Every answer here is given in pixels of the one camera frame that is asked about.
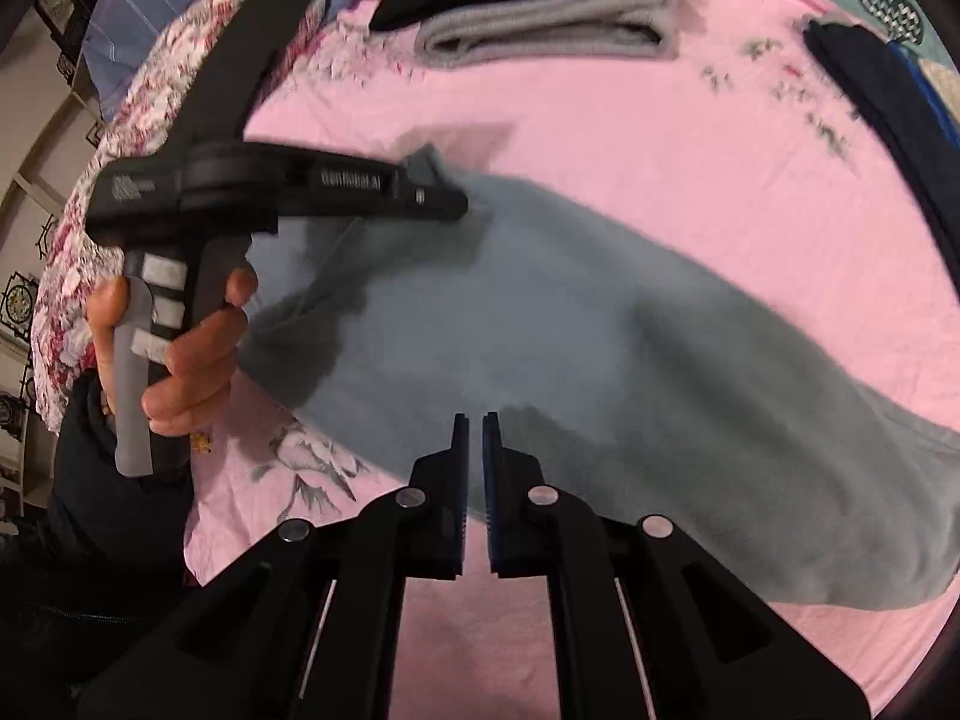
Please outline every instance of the black jacket sleeve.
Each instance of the black jacket sleeve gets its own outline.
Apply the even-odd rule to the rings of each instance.
[[[128,479],[113,464],[116,437],[101,407],[100,380],[76,381],[56,447],[49,519],[68,565],[134,574],[184,568],[184,528],[193,503],[189,466]]]

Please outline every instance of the pink bedsheet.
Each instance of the pink bedsheet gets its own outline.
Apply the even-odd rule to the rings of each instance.
[[[453,73],[416,66],[410,31],[369,38],[374,6],[361,1],[320,35],[248,139],[390,159],[432,142],[449,162],[544,183],[700,260],[851,375],[960,429],[952,286],[882,144],[795,29],[832,10],[828,1],[691,0],[674,62],[517,60]],[[322,436],[283,427],[286,413],[237,385],[212,456],[195,460],[186,554],[202,581],[279,514],[345,517],[397,484]],[[491,581],[483,541],[472,523],[472,570],[459,583],[410,586],[391,717],[557,716],[545,595]],[[913,610],[776,608],[878,712],[958,597],[954,581]]]

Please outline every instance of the gray fabric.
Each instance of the gray fabric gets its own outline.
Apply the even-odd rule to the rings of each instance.
[[[436,68],[522,56],[672,58],[676,31],[670,0],[518,0],[426,20],[416,56]]]
[[[541,187],[410,158],[456,224],[286,220],[258,237],[246,372],[398,476],[488,410],[551,484],[660,512],[771,601],[940,593],[960,554],[960,437],[851,380],[677,253]]]

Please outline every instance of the finger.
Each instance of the finger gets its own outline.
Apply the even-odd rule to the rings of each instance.
[[[247,304],[256,292],[257,279],[253,268],[236,269],[227,279],[227,303],[237,308]]]
[[[230,384],[227,382],[218,391],[202,403],[183,410],[171,419],[151,419],[150,429],[159,436],[185,436],[213,422],[230,396]]]
[[[143,412],[150,419],[172,419],[222,389],[235,370],[236,360],[229,354],[206,367],[192,370],[188,376],[168,376],[144,392],[140,401]]]
[[[220,309],[171,343],[163,362],[171,374],[186,376],[232,353],[246,328],[247,315],[241,309]]]
[[[113,329],[123,319],[130,301],[127,279],[114,278],[99,285],[86,302],[86,323],[93,336],[100,381],[113,408]]]

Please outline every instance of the rubber grip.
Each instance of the rubber grip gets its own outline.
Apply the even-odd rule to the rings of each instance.
[[[141,399],[170,375],[162,365],[165,347],[224,306],[229,274],[246,263],[250,242],[246,235],[126,252],[130,304],[113,342],[114,461],[124,476],[150,476],[190,460],[189,437],[152,433]]]

